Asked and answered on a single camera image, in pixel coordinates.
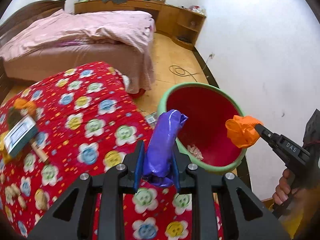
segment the silver screw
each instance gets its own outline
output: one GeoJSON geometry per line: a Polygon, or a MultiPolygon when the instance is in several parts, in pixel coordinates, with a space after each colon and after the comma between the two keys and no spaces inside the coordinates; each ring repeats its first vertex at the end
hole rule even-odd
{"type": "Polygon", "coordinates": [[[227,179],[234,179],[235,178],[235,175],[232,172],[227,172],[225,174],[225,176],[226,176],[227,179]]]}
{"type": "Polygon", "coordinates": [[[190,163],[188,165],[188,169],[191,170],[191,171],[195,171],[196,169],[198,169],[198,165],[194,164],[194,163],[190,163]]]}
{"type": "Polygon", "coordinates": [[[89,178],[89,174],[88,173],[82,173],[81,175],[80,175],[80,179],[82,179],[82,180],[86,180],[86,179],[88,179],[89,178]]]}
{"type": "Polygon", "coordinates": [[[123,171],[125,169],[125,165],[123,163],[120,163],[116,166],[118,171],[123,171]]]}

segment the green trash can rim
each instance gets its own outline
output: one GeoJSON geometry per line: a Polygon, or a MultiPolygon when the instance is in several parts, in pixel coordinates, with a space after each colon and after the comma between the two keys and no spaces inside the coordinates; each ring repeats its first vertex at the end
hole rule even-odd
{"type": "MultiPolygon", "coordinates": [[[[222,95],[223,97],[225,97],[226,99],[228,99],[228,101],[230,101],[233,104],[233,106],[236,108],[236,110],[238,111],[240,116],[244,116],[244,113],[241,110],[240,106],[228,94],[226,94],[225,92],[223,92],[219,88],[216,88],[211,85],[204,84],[204,83],[199,83],[199,82],[185,82],[185,83],[177,84],[177,85],[169,88],[164,93],[164,95],[162,96],[162,98],[159,102],[159,105],[158,105],[158,109],[157,109],[157,116],[158,117],[162,113],[167,112],[167,99],[168,99],[169,95],[171,93],[173,93],[175,90],[178,90],[178,89],[181,89],[184,87],[203,87],[203,88],[215,91],[215,92],[219,93],[220,95],[222,95]]],[[[238,158],[236,158],[235,161],[233,161],[229,165],[219,167],[219,166],[212,166],[212,165],[209,165],[207,163],[204,163],[204,162],[198,160],[190,152],[188,152],[188,150],[185,148],[185,146],[180,142],[180,140],[178,138],[176,138],[176,142],[177,142],[177,145],[178,145],[180,152],[189,155],[192,163],[195,163],[210,172],[214,172],[214,173],[218,173],[218,174],[223,174],[225,172],[233,171],[236,167],[238,167],[240,165],[241,160],[247,151],[247,149],[242,149],[240,155],[238,156],[238,158]]]]}

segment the purple plastic package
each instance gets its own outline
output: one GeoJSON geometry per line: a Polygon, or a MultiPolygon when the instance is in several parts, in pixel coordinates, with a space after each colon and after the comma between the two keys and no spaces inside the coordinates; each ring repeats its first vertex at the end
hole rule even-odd
{"type": "Polygon", "coordinates": [[[159,116],[143,163],[143,178],[159,187],[173,184],[171,174],[172,148],[179,130],[188,119],[178,110],[159,116]]]}

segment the green and red bucket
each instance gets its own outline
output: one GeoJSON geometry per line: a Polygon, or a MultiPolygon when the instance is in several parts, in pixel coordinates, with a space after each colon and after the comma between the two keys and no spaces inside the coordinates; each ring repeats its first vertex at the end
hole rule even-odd
{"type": "Polygon", "coordinates": [[[227,137],[225,122],[234,115],[244,116],[237,103],[222,90],[203,83],[181,83],[170,88],[161,98],[157,115],[176,109],[188,117],[176,142],[181,153],[214,173],[223,174],[238,167],[246,149],[239,149],[227,137]],[[202,161],[187,150],[195,145],[202,161]]]}

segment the red floral fabric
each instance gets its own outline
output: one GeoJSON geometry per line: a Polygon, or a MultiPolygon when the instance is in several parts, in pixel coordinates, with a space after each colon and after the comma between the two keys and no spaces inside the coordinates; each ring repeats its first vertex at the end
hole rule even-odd
{"type": "MultiPolygon", "coordinates": [[[[27,237],[44,215],[39,192],[44,193],[49,208],[81,173],[106,172],[134,151],[137,140],[144,140],[147,146],[152,129],[124,91],[121,76],[103,62],[67,70],[19,93],[0,108],[0,134],[7,131],[6,114],[19,97],[37,105],[36,141],[50,160],[45,165],[32,150],[20,161],[4,165],[0,160],[0,173],[5,176],[0,209],[12,227],[27,237]],[[5,190],[13,183],[26,202],[24,210],[17,197],[5,190]]],[[[222,239],[219,206],[215,205],[222,239]]],[[[126,240],[191,239],[191,195],[177,195],[174,187],[157,188],[143,181],[134,196],[124,195],[123,209],[126,240]]]]}

